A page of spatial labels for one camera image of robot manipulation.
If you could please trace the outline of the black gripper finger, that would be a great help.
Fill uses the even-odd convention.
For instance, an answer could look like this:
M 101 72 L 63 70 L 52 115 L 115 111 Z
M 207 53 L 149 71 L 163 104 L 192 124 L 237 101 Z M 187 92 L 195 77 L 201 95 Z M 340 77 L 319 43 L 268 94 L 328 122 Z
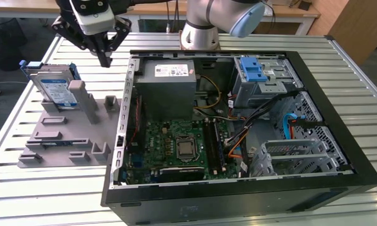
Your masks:
M 107 43 L 101 33 L 85 35 L 76 22 L 69 24 L 61 16 L 55 20 L 52 28 L 76 47 L 88 49 L 97 57 L 101 67 L 107 67 Z
M 132 29 L 132 22 L 129 19 L 127 18 L 121 18 L 121 17 L 115 17 L 116 22 L 115 22 L 115 30 L 116 30 L 116 34 L 113 35 L 113 37 L 111 39 L 107 40 L 107 50 L 105 50 L 105 59 L 107 59 L 107 64 L 105 67 L 111 66 L 111 62 L 112 62 L 112 53 L 113 51 L 119 48 L 121 42 L 124 41 L 124 39 L 127 38 L 131 29 Z

